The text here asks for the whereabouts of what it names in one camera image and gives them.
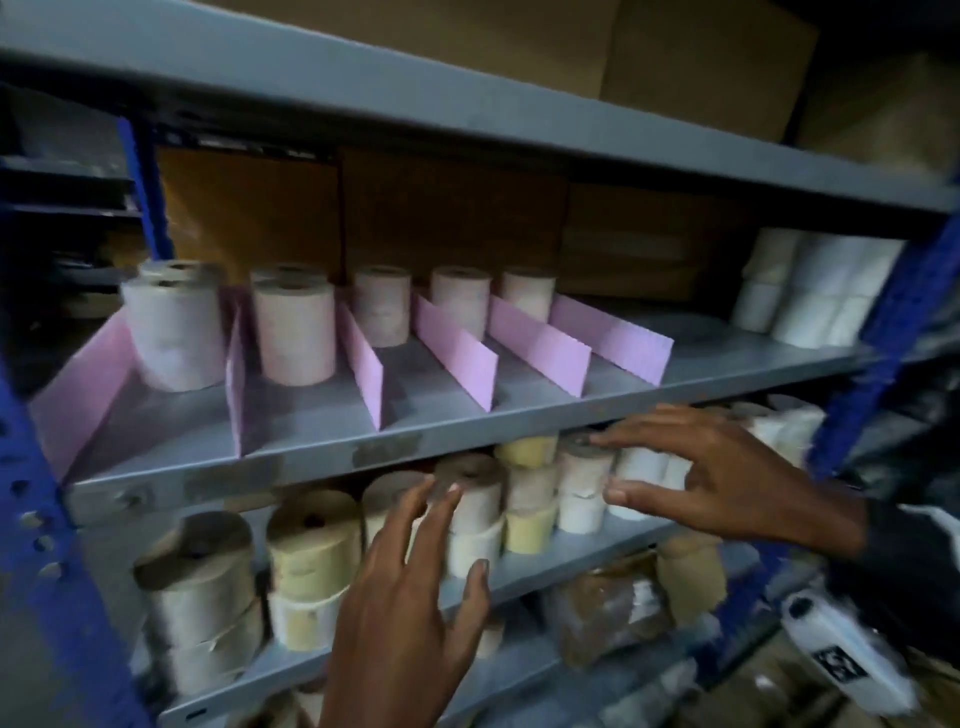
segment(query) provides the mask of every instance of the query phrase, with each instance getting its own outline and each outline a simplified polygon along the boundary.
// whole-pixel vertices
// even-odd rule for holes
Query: person's right hand
[[[861,498],[815,484],[723,414],[660,404],[592,442],[649,448],[693,462],[686,490],[614,479],[608,503],[730,539],[786,541],[831,556],[854,558],[867,530]]]

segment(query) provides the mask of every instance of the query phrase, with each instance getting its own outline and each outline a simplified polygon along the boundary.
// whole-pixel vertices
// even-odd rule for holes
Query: brown cardboard box
[[[563,293],[689,302],[749,207],[676,192],[572,184],[560,252]]]
[[[960,66],[914,54],[830,72],[811,85],[797,145],[945,178],[960,158]]]
[[[171,148],[159,149],[158,162],[178,257],[221,262],[231,282],[288,260],[340,279],[333,165]]]
[[[620,0],[205,0],[370,45],[600,95]]]
[[[768,0],[623,0],[601,99],[780,141],[817,35]]]
[[[342,151],[347,269],[555,267],[567,182],[458,161]]]

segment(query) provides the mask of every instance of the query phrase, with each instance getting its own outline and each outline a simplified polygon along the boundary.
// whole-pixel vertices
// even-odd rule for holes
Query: black sleeve
[[[830,591],[849,596],[893,646],[960,667],[960,522],[876,500],[868,512],[867,547],[856,561],[831,562]]]

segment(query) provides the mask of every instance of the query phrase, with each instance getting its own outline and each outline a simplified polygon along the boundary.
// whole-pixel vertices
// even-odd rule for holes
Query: plastic-wrapped package
[[[543,612],[565,663],[587,667],[613,649],[673,628],[656,562],[656,552],[646,550],[542,593]]]

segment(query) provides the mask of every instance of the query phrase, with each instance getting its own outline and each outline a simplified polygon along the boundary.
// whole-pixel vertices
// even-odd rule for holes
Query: finger
[[[632,508],[683,525],[696,521],[701,510],[696,493],[673,491],[641,480],[613,479],[604,491],[604,500],[612,505]]]
[[[383,528],[373,539],[367,570],[400,573],[410,545],[413,523],[423,515],[432,489],[433,475],[425,475],[420,485],[403,494],[400,503],[387,514]]]
[[[601,433],[591,441],[607,448],[649,448],[672,452],[696,461],[704,449],[704,428],[690,424],[636,424],[629,430],[616,427]]]
[[[414,540],[407,566],[407,578],[434,595],[439,594],[440,580],[444,576],[446,534],[450,530],[453,512],[463,494],[463,488],[456,483],[450,486],[444,497],[434,503],[417,529],[417,538]]]
[[[487,576],[490,562],[480,559],[474,562],[467,574],[464,586],[464,600],[457,611],[457,617],[446,632],[444,655],[450,669],[456,674],[457,682],[467,673],[473,657],[476,655],[480,635],[483,634],[487,616],[490,613],[490,586]]]

